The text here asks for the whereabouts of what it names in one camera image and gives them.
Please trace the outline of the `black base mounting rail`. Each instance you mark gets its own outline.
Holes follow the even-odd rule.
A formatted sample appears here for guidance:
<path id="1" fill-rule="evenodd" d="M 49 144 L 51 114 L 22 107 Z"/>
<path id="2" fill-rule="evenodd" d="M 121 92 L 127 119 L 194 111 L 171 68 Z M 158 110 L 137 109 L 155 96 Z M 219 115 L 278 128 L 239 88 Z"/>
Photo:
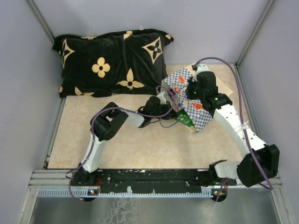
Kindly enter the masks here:
<path id="1" fill-rule="evenodd" d="M 92 173 L 82 168 L 74 175 L 71 186 L 97 186 L 100 193 L 134 194 L 200 193 L 202 187 L 224 181 L 211 169 L 98 169 Z"/>

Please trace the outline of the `blue checkered paper bag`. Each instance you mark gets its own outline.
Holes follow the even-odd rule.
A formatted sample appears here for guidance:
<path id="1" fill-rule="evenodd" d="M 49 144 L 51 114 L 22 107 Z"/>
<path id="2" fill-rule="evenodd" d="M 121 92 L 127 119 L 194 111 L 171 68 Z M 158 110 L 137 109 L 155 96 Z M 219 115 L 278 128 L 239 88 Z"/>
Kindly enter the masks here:
<path id="1" fill-rule="evenodd" d="M 200 100 L 187 99 L 186 97 L 187 80 L 194 74 L 195 71 L 192 70 L 192 66 L 188 65 L 163 79 L 161 86 L 163 91 L 174 91 L 173 96 L 170 96 L 175 103 L 174 110 L 176 112 L 185 110 L 195 125 L 196 132 L 199 132 L 212 120 L 212 116 L 204 110 Z"/>

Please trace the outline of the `green Fox's candy bag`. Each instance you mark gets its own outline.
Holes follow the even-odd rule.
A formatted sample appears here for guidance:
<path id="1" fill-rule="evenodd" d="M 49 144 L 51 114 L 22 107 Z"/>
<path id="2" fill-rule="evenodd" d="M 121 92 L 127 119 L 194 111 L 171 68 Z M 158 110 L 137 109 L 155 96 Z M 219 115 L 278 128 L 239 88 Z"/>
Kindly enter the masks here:
<path id="1" fill-rule="evenodd" d="M 185 110 L 178 111 L 175 120 L 185 125 L 190 132 L 193 133 L 197 131 L 195 125 Z"/>

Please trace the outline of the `black pillow with beige flowers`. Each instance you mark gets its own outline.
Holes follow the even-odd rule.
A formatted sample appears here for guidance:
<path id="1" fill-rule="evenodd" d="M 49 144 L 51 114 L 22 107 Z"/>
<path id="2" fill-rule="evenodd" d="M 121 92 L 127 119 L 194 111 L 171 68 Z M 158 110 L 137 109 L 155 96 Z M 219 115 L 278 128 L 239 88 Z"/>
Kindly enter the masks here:
<path id="1" fill-rule="evenodd" d="M 155 95 L 167 77 L 164 48 L 173 41 L 157 29 L 56 36 L 52 49 L 63 66 L 59 96 Z"/>

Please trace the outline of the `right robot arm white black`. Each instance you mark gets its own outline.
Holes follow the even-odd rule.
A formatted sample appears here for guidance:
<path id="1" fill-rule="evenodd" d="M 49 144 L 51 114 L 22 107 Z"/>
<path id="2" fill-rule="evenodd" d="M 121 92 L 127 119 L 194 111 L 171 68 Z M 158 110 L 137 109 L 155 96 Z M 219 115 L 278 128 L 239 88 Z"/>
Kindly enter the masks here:
<path id="1" fill-rule="evenodd" d="M 213 72 L 201 71 L 191 76 L 185 92 L 188 99 L 200 100 L 203 108 L 225 128 L 242 156 L 241 162 L 213 163 L 208 176 L 211 183 L 218 185 L 229 178 L 238 179 L 246 187 L 251 187 L 277 176 L 278 147 L 266 144 L 241 122 L 230 98 L 218 91 Z"/>

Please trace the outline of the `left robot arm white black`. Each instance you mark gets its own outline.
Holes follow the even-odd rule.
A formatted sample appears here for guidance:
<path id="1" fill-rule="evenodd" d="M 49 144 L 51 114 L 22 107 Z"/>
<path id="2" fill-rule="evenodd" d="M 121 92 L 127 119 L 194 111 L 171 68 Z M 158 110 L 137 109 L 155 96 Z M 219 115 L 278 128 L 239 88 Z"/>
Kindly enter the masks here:
<path id="1" fill-rule="evenodd" d="M 106 143 L 111 140 L 123 125 L 145 128 L 152 119 L 170 119 L 174 114 L 174 106 L 170 100 L 152 96 L 137 111 L 119 107 L 116 103 L 108 103 L 90 121 L 91 135 L 88 149 L 78 168 L 71 176 L 73 186 L 92 185 L 97 180 L 100 157 Z"/>

